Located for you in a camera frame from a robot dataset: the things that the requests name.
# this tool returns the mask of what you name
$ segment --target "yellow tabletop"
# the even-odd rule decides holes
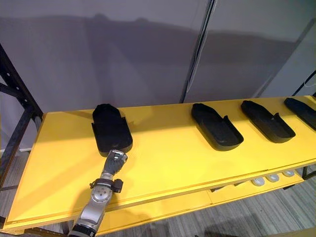
[[[243,100],[205,102],[229,119],[244,137],[230,151],[216,151],[191,118],[192,104],[120,108],[133,136],[128,161],[115,176],[124,181],[108,210],[205,190],[244,177],[257,177],[316,161],[316,133],[287,107],[285,98],[252,101],[279,112],[295,131],[288,142],[268,141],[241,111]],[[297,97],[313,109],[311,97]],[[100,176],[92,123],[93,110],[51,112],[44,117],[6,225],[75,216],[90,196],[89,183]]]

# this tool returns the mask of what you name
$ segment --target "floor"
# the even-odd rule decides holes
[[[4,187],[18,185],[28,153],[19,153]],[[316,170],[316,165],[308,172]],[[172,217],[105,235],[106,237],[259,237],[316,226],[316,179],[288,190],[259,196]],[[15,190],[0,192],[0,216],[10,210]],[[54,224],[45,229],[61,232]]]

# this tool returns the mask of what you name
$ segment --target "yellow table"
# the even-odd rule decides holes
[[[296,97],[316,108],[310,97]],[[295,174],[256,187],[247,181],[316,162],[316,133],[287,107],[285,98],[252,101],[279,112],[296,132],[288,142],[268,141],[243,114],[243,100],[213,101],[244,137],[237,148],[210,147],[191,118],[192,103],[120,108],[133,136],[129,159],[115,176],[124,181],[98,234],[249,197],[302,182]],[[99,177],[105,158],[93,135],[93,110],[51,112],[33,145],[3,232],[75,219],[89,200],[89,183]],[[215,192],[210,188],[226,186]]]

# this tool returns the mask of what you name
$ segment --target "gray wall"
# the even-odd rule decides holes
[[[301,43],[288,58],[271,83],[263,90],[261,97],[292,95],[298,85],[315,70],[316,24],[311,27]],[[316,76],[311,78],[297,95],[312,95],[316,92]]]
[[[218,1],[185,101],[254,96],[287,62],[314,17],[313,0]],[[315,44],[309,50],[315,51]],[[305,78],[303,68],[294,70]],[[296,87],[301,83],[293,81]]]
[[[0,42],[44,112],[177,103],[206,2],[0,0]],[[218,0],[186,102],[270,88],[314,17],[313,0]],[[4,148],[22,108],[0,106]]]
[[[48,112],[177,103],[206,1],[0,0],[0,6],[0,42]],[[21,108],[2,96],[1,114],[4,148]],[[21,148],[31,146],[35,133],[27,130]]]

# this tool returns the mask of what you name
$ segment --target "black cable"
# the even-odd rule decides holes
[[[312,74],[310,74],[310,76],[306,79],[306,81],[300,85],[300,87],[293,93],[292,96],[295,96],[315,74],[316,74],[316,71],[313,71]]]
[[[206,9],[207,11],[206,11],[206,14],[205,14],[205,18],[204,18],[204,20],[202,22],[202,27],[201,27],[200,33],[198,35],[198,38],[197,38],[196,46],[195,46],[195,49],[194,49],[194,53],[192,55],[190,67],[189,67],[189,70],[188,70],[186,81],[185,81],[184,86],[183,86],[183,90],[182,90],[182,94],[181,94],[179,103],[183,103],[184,99],[186,97],[188,85],[190,84],[190,81],[192,79],[191,77],[192,77],[192,74],[194,72],[194,68],[196,66],[198,56],[199,56],[200,51],[201,51],[202,43],[203,43],[203,40],[204,40],[204,37],[205,37],[206,28],[207,28],[207,25],[208,25],[208,21],[209,21],[211,12],[212,12],[212,10],[213,10],[213,8],[215,6],[215,2],[216,2],[215,0],[210,0],[209,3],[208,3],[207,9]]]

